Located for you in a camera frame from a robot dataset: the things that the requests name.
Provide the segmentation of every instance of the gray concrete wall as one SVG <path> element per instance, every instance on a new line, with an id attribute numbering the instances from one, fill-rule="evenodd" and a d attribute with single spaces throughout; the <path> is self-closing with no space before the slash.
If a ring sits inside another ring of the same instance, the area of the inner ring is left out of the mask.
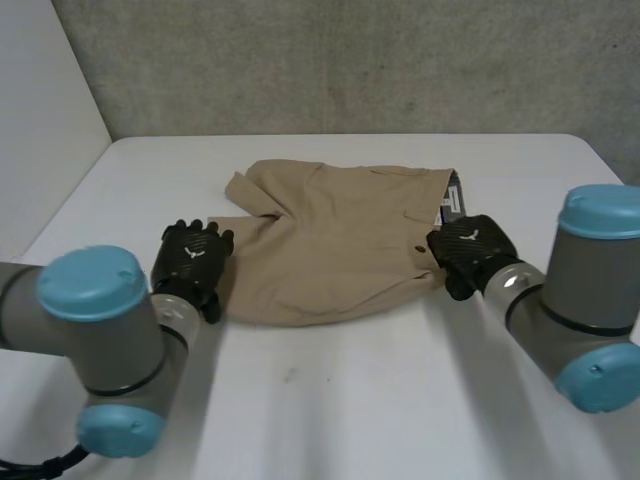
<path id="1" fill-rule="evenodd" d="M 114 139 L 565 132 L 640 184 L 640 2 L 54 0 Z"/>

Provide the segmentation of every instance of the table surface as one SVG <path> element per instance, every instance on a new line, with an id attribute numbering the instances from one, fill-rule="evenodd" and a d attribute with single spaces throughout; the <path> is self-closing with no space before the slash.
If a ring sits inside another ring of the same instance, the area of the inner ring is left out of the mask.
<path id="1" fill-rule="evenodd" d="M 165 225 L 242 215 L 223 190 L 256 160 L 454 167 L 545 269 L 567 190 L 619 183 L 567 135 L 132 138 L 113 144 L 23 257 L 114 244 L 150 269 Z M 39 461 L 74 443 L 84 393 L 64 359 L 0 352 L 0 454 Z M 442 291 L 341 325 L 203 328 L 160 445 L 92 458 L 65 478 L 631 479 L 640 402 L 590 416 L 560 397 L 475 298 Z"/>

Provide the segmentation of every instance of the light blue cap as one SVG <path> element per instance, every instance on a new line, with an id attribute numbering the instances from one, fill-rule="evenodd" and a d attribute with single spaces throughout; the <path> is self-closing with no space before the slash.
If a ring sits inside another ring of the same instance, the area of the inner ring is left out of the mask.
<path id="1" fill-rule="evenodd" d="M 94 405 L 82 411 L 76 424 L 78 442 L 85 450 L 109 458 L 136 458 L 150 452 L 166 420 L 129 405 Z"/>
<path id="2" fill-rule="evenodd" d="M 96 246 L 67 253 L 43 268 L 36 290 L 55 317 L 99 322 L 138 305 L 147 295 L 147 280 L 132 253 Z"/>
<path id="3" fill-rule="evenodd" d="M 574 188 L 565 198 L 559 226 L 584 238 L 640 238 L 640 187 L 583 185 Z"/>
<path id="4" fill-rule="evenodd" d="M 640 396 L 640 347 L 617 343 L 586 353 L 562 369 L 555 385 L 583 412 L 622 408 Z"/>

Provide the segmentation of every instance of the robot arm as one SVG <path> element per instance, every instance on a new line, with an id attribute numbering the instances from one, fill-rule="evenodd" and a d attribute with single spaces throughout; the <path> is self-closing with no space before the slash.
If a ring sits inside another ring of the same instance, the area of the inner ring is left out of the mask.
<path id="1" fill-rule="evenodd" d="M 0 263 L 0 347 L 68 357 L 88 392 L 80 445 L 139 457 L 164 428 L 201 315 L 219 316 L 215 287 L 233 235 L 179 221 L 151 273 L 112 246 L 68 253 L 47 267 Z"/>
<path id="2" fill-rule="evenodd" d="M 622 408 L 640 396 L 640 188 L 590 185 L 566 197 L 545 277 L 487 216 L 427 236 L 456 300 L 489 309 L 577 408 Z"/>

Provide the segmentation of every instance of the beige garment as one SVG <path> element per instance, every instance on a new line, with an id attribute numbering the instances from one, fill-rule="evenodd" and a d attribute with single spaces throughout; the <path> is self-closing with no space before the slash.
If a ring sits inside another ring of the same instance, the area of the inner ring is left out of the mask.
<path id="1" fill-rule="evenodd" d="M 303 326 L 439 287 L 425 236 L 452 172 L 262 160 L 236 173 L 225 192 L 252 216 L 210 219 L 235 233 L 218 287 L 223 307 L 235 320 Z"/>

